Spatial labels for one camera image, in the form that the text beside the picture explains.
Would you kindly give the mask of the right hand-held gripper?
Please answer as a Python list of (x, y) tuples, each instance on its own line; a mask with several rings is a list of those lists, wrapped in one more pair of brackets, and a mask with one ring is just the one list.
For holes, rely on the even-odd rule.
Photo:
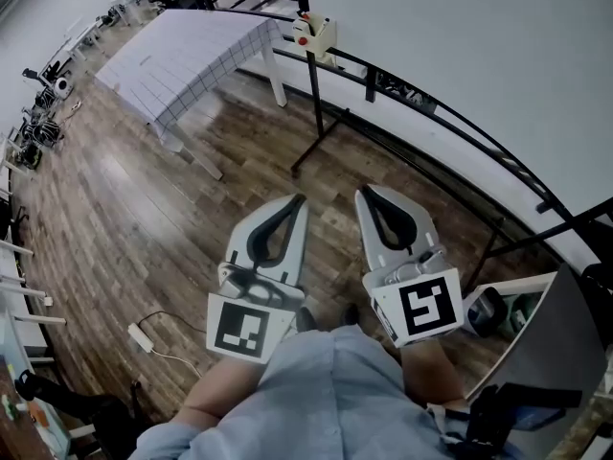
[[(407, 196), (374, 184), (354, 197), (371, 272), (363, 285), (397, 348), (448, 334), (464, 324), (457, 268), (445, 260), (429, 213)], [(386, 267), (402, 263), (394, 268)]]

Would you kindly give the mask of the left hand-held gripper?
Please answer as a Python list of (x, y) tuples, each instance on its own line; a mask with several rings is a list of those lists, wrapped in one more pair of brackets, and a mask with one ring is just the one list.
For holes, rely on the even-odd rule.
[[(285, 221), (279, 255), (273, 258), (268, 240)], [(208, 350), (266, 363), (278, 345), (297, 332), (296, 314), (306, 300), (296, 286), (307, 222), (307, 199), (295, 194), (264, 203), (236, 225), (226, 251), (229, 263), (218, 268), (219, 289), (208, 296)], [(262, 275), (230, 263), (260, 265)]]

